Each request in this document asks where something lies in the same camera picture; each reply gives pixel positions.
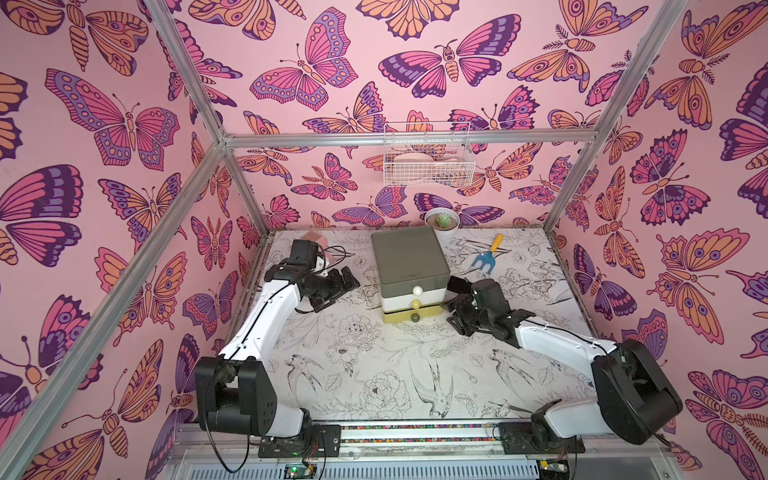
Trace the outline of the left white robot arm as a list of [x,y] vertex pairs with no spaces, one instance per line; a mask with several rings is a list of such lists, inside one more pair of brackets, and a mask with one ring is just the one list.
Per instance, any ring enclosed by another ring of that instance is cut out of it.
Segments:
[[304,300],[318,313],[360,286],[343,262],[328,263],[319,244],[295,240],[290,255],[266,270],[261,293],[230,343],[195,366],[203,431],[293,438],[309,428],[308,413],[279,401],[267,363]]

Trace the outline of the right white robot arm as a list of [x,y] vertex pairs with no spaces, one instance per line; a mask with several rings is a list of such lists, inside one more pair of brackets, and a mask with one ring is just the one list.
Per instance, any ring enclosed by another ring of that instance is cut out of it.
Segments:
[[531,414],[531,443],[539,450],[558,440],[610,434],[641,445],[683,410],[671,381],[639,341],[601,340],[549,324],[529,310],[511,308],[495,289],[460,293],[443,308],[460,335],[489,334],[546,356],[592,383],[594,396],[552,400]]

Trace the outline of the green drawer cabinet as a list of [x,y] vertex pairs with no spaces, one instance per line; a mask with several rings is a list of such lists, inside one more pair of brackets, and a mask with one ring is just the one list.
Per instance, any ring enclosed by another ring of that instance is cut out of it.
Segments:
[[450,269],[428,226],[371,235],[382,320],[417,323],[442,314]]

